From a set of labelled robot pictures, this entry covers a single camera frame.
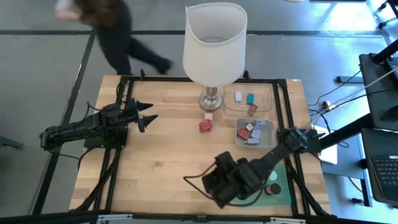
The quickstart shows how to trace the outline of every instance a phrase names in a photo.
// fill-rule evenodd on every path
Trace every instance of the silver lamp base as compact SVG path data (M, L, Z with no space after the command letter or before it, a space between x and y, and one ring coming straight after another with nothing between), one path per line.
M222 102L223 99L217 92L217 87L206 87L206 91L200 95L200 107L207 112L216 111Z

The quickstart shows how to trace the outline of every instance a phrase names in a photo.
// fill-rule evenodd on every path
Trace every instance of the wooden tabletop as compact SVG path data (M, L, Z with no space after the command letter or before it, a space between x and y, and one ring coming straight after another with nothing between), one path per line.
M114 103L116 86L120 77L105 76L99 90L97 108ZM288 80L289 98L294 123L304 128L310 121L302 83ZM245 118L248 108L233 108L233 92L255 93L263 102L263 112L256 118L270 120L278 128L274 91L268 84L231 84L219 88L224 95L224 105L213 113L213 129L210 133L199 133L198 124L205 112L198 100L203 86L193 82L134 82L132 97L154 106L143 111L143 115L158 114L159 117L146 129L138 131L136 124L129 124L129 136L121 159L114 188L112 212L171 213L209 215L292 215L290 206L278 207L225 207L217 205L200 195L183 179L186 175L201 174L214 158L229 151L235 160L262 157L266 151L243 149L235 145L235 122ZM279 89L284 123L287 126L282 89ZM104 149L94 149L81 162L70 208L76 208L98 183ZM301 155L305 183L315 199L328 212L330 204L317 158L311 154ZM200 179L194 184L203 189ZM302 201L296 189L299 210ZM105 205L107 186L101 199Z

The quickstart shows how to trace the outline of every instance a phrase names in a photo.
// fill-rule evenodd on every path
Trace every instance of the green mat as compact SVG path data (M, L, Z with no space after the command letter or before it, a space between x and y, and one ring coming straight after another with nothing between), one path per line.
M277 183L280 185L282 191L280 192L279 195L267 195L264 192L264 189L261 189L261 196L259 200L251 205L252 207L259 207L259 206L276 206L276 205L290 205L292 203L292 199L290 198L290 192L289 192L289 186L287 185L287 177L286 177L286 169L285 169L285 164L283 161L278 163L275 166L274 171L277 174L276 180L270 180L270 178L267 181L266 185L271 185L274 183ZM250 197L248 197L245 200L240 200L238 198L235 198L232 202L236 204L246 204L252 202L254 199L256 199L258 195L258 191Z

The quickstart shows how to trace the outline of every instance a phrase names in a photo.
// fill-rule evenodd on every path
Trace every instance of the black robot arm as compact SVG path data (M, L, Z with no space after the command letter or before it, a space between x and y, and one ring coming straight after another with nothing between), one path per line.
M40 134L40 146L46 151L52 151L65 142L79 139L97 136L102 136L104 140L117 138L120 127L131 122L138 123L139 130L143 133L157 115L141 118L139 112L151 106L153 104L141 103L134 98L127 100L124 109L121 109L120 103L110 104L79 122L47 128Z
M260 159L233 161L229 152L216 157L216 168L202 177L205 190L220 208L235 197L248 198L261 189L274 167L292 153L319 152L319 135L315 130L298 128L278 133L280 144Z

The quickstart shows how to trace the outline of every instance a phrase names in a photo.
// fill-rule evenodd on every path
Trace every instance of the small red object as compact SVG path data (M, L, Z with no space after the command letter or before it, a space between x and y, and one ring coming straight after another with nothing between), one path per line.
M241 128L241 129L239 129L238 137L240 137L243 140L248 140L248 138L250 138L250 131L248 131L244 128Z
M201 123L199 123L199 131L201 133L209 132L209 131L211 131L212 128L213 128L213 125L211 124L211 121L209 119L206 119L206 120L202 121Z
M252 104L252 105L250 106L250 108L249 108L248 115L253 116L254 113L256 112L257 108L258 108L257 105Z

